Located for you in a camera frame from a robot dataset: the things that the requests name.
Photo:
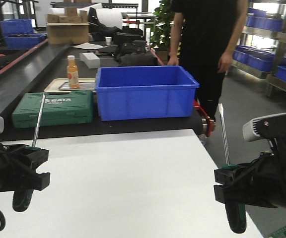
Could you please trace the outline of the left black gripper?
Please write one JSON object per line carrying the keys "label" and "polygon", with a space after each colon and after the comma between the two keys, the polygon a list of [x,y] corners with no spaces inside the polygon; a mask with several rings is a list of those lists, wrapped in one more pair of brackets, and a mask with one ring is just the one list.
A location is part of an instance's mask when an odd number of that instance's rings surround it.
{"label": "left black gripper", "polygon": [[26,144],[0,143],[0,192],[42,191],[49,186],[50,173],[37,173],[37,168],[48,161],[49,151],[39,147],[29,151],[26,147]]}

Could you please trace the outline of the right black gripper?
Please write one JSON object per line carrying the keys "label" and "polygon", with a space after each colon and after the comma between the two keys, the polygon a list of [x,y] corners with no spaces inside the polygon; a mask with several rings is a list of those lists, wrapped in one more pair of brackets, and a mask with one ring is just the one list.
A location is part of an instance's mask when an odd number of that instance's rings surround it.
{"label": "right black gripper", "polygon": [[218,183],[214,186],[215,199],[220,203],[286,208],[284,189],[273,159],[260,158],[251,163],[224,166],[214,170],[214,178]]}

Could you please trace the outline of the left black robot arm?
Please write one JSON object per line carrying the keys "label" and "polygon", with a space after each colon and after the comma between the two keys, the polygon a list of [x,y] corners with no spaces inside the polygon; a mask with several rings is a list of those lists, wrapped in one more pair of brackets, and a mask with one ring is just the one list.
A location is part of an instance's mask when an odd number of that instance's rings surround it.
{"label": "left black robot arm", "polygon": [[[0,192],[13,192],[12,208],[16,212],[28,209],[33,191],[42,191],[50,184],[50,173],[37,173],[37,168],[48,161],[49,151],[26,144],[0,143]],[[0,231],[5,228],[5,217],[0,210]]]}

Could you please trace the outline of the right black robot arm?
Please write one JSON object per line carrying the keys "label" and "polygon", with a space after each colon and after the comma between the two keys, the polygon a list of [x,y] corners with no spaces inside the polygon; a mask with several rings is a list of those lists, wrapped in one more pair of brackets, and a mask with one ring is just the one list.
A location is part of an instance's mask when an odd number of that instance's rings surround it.
{"label": "right black robot arm", "polygon": [[247,229],[246,206],[286,208],[286,145],[271,139],[270,151],[250,163],[224,165],[214,171],[214,195],[224,204],[230,229]]}

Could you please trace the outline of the person's hand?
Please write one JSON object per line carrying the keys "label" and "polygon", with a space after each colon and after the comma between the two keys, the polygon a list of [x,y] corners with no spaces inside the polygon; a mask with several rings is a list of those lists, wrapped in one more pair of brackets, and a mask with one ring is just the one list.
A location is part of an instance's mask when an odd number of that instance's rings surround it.
{"label": "person's hand", "polygon": [[224,52],[218,61],[218,73],[225,73],[229,70],[232,60],[233,53]]}

